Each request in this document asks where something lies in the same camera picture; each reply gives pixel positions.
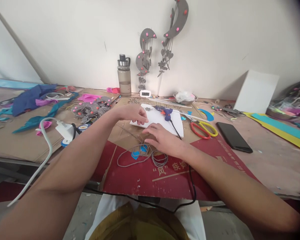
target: white wall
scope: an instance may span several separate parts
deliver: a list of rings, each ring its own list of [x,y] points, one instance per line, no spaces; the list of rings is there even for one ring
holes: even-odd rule
[[[157,78],[163,33],[173,0],[0,0],[0,12],[52,82],[117,87],[120,53],[133,59],[139,34],[152,28],[153,65],[147,89],[180,89],[235,99],[249,69],[280,75],[275,95],[300,81],[300,10],[290,0],[188,0],[189,17],[174,39],[170,71]]]
[[[0,21],[0,78],[42,83],[22,51]]]

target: yellow foam sheet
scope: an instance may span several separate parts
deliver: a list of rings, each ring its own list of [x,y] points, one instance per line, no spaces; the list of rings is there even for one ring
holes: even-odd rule
[[[278,136],[284,138],[285,140],[291,142],[292,144],[298,146],[300,148],[300,139],[299,138],[296,138],[295,136],[292,136],[268,123],[264,123],[254,117],[252,117],[251,115],[254,114],[254,113],[244,113],[247,117],[255,120],[256,122],[260,123],[263,127],[265,127],[266,129],[270,130],[271,132],[277,134]]]

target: white cloth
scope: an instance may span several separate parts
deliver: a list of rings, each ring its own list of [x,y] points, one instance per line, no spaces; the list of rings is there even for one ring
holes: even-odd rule
[[[87,232],[85,240],[89,240],[93,231],[103,219],[127,202],[131,203],[134,210],[136,210],[139,206],[138,202],[127,197],[103,194],[93,224],[90,230]],[[174,210],[178,205],[188,202],[191,202],[191,200],[162,198],[159,205],[169,210]],[[203,220],[198,201],[195,201],[191,205],[179,208],[175,213],[175,216],[180,220],[181,224],[187,231],[190,240],[206,240],[206,233],[204,231]]]

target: yellow clothing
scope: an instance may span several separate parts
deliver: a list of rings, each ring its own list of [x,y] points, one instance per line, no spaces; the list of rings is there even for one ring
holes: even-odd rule
[[[139,206],[130,202],[109,214],[93,231],[89,240],[189,240],[179,219],[160,208]]]

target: red scissors handle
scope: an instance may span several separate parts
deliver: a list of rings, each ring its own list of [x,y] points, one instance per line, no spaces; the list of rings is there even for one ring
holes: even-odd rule
[[[211,135],[206,131],[206,130],[204,130],[203,128],[201,128],[200,126],[198,126],[197,124],[195,124],[195,123],[190,123],[190,126],[191,126],[191,129],[192,129],[192,131],[198,136],[198,137],[201,137],[201,138],[203,138],[203,139],[210,139],[211,138]],[[195,131],[195,129],[194,128],[198,128],[198,129],[200,129],[200,131],[202,131],[202,132],[204,132],[206,135],[207,135],[207,137],[206,136],[202,136],[202,135],[200,135],[199,133],[197,133],[196,131]]]

